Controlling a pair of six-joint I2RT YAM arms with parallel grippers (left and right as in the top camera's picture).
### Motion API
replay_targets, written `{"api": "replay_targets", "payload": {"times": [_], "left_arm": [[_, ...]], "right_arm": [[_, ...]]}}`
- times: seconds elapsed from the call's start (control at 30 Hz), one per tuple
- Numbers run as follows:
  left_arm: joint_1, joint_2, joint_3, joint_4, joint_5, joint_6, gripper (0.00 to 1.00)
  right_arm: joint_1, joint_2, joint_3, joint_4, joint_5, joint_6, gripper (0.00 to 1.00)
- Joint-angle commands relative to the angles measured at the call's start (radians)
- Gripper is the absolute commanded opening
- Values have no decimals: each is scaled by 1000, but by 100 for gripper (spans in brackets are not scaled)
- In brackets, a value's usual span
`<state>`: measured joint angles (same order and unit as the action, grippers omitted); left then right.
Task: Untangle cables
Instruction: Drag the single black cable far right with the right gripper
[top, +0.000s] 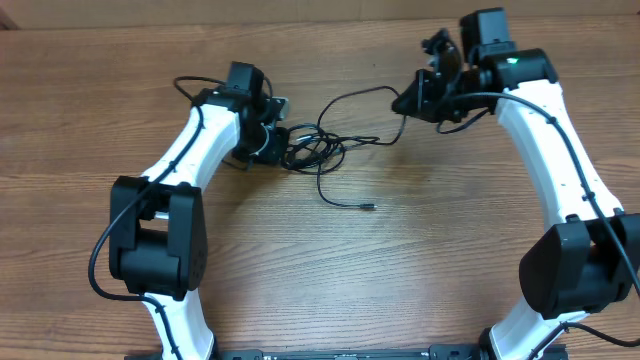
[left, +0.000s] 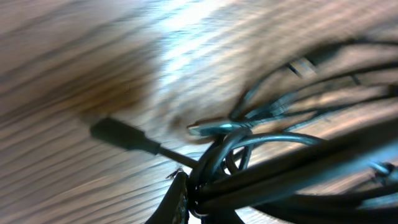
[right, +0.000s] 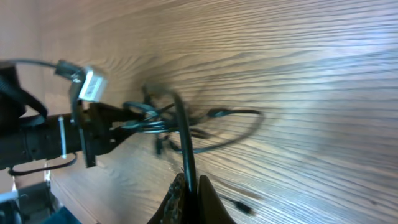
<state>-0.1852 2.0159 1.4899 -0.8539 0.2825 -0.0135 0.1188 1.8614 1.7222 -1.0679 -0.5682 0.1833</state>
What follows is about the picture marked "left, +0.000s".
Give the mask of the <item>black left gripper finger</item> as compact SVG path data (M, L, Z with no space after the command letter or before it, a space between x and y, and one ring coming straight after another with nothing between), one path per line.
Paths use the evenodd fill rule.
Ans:
M146 224L187 224L188 211L188 175L178 172L156 211Z

